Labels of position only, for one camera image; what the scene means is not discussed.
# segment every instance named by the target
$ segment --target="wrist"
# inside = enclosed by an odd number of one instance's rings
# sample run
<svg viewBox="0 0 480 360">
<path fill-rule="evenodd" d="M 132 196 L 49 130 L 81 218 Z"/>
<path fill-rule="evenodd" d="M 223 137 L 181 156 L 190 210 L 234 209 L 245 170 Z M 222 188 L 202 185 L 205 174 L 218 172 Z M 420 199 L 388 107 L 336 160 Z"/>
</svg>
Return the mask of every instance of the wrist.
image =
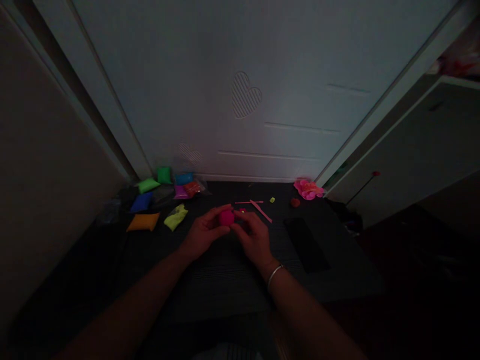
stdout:
<svg viewBox="0 0 480 360">
<path fill-rule="evenodd" d="M 256 268 L 260 272 L 261 277 L 265 282 L 270 278 L 270 275 L 274 272 L 276 268 L 280 266 L 280 261 L 278 261 L 273 256 L 267 261 L 263 261 L 261 264 L 255 264 Z"/>
<path fill-rule="evenodd" d="M 185 267 L 188 267 L 196 260 L 196 258 L 191 254 L 182 251 L 181 247 L 172 252 L 170 256 L 173 257 L 177 263 L 183 264 Z"/>
</svg>

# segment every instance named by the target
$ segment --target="clay flower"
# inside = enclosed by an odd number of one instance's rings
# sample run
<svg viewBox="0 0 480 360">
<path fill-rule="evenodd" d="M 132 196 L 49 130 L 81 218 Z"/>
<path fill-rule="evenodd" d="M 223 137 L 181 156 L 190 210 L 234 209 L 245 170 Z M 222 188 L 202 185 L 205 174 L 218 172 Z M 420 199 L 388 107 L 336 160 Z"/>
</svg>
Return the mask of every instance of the clay flower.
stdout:
<svg viewBox="0 0 480 360">
<path fill-rule="evenodd" d="M 293 183 L 293 186 L 305 200 L 313 200 L 315 197 L 321 198 L 324 196 L 324 189 L 318 187 L 314 181 L 311 181 L 308 178 L 298 178 Z"/>
</svg>

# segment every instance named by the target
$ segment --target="hand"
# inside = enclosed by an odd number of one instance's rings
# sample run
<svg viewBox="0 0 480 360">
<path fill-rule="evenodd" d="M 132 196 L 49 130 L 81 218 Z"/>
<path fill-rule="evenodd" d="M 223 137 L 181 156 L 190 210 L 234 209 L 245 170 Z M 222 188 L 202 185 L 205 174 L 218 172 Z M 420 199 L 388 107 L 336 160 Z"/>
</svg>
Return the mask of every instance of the hand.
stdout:
<svg viewBox="0 0 480 360">
<path fill-rule="evenodd" d="M 230 225 L 230 228 L 238 236 L 247 258 L 267 280 L 272 271 L 280 265 L 280 262 L 270 252 L 269 229 L 254 212 L 234 211 L 234 213 L 245 222 L 250 234 L 245 232 L 242 226 L 237 223 Z"/>
<path fill-rule="evenodd" d="M 185 240 L 183 240 L 178 248 L 178 252 L 190 261 L 198 259 L 208 250 L 215 240 L 230 232 L 228 226 L 219 226 L 217 215 L 222 211 L 231 209 L 232 206 L 226 204 L 220 207 L 214 207 L 205 215 L 197 217 Z"/>
</svg>

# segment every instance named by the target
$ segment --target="forearm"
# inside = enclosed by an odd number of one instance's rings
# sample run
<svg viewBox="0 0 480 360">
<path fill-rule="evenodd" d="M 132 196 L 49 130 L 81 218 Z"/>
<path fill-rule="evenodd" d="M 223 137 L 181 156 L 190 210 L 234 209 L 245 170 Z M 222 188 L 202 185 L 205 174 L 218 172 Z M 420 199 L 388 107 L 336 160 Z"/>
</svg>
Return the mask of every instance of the forearm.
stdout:
<svg viewBox="0 0 480 360">
<path fill-rule="evenodd" d="M 280 263 L 271 260 L 258 267 L 265 283 Z M 297 341 L 311 359 L 365 359 L 325 308 L 285 269 L 270 283 L 270 293 Z"/>
<path fill-rule="evenodd" d="M 191 260 L 170 254 L 118 298 L 55 359 L 125 359 L 147 335 Z"/>
</svg>

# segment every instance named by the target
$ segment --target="gray mat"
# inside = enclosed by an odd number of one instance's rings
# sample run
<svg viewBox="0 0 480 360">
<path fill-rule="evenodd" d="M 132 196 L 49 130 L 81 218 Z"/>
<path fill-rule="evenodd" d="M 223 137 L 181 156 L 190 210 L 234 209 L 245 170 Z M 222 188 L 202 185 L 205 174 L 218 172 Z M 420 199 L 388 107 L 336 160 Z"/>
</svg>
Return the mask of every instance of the gray mat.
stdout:
<svg viewBox="0 0 480 360">
<path fill-rule="evenodd" d="M 209 182 L 208 185 L 213 195 L 185 202 L 189 213 L 175 232 L 160 224 L 152 233 L 129 233 L 117 278 L 119 293 L 175 250 L 197 216 L 215 206 L 249 199 L 265 201 L 261 208 L 273 223 L 260 217 L 268 225 L 273 255 L 320 302 L 368 296 L 382 290 L 380 275 L 323 199 L 302 199 L 300 207 L 293 209 L 289 202 L 293 196 L 298 197 L 298 193 L 292 184 Z M 276 199 L 273 204 L 268 201 L 271 197 Z M 234 207 L 254 210 L 248 204 Z M 162 213 L 161 219 L 168 211 Z M 330 270 L 308 275 L 304 272 L 283 224 L 284 219 L 293 217 L 305 219 L 325 253 Z M 187 269 L 165 304 L 159 321 L 193 322 L 271 308 L 265 284 L 231 233 L 214 242 Z"/>
</svg>

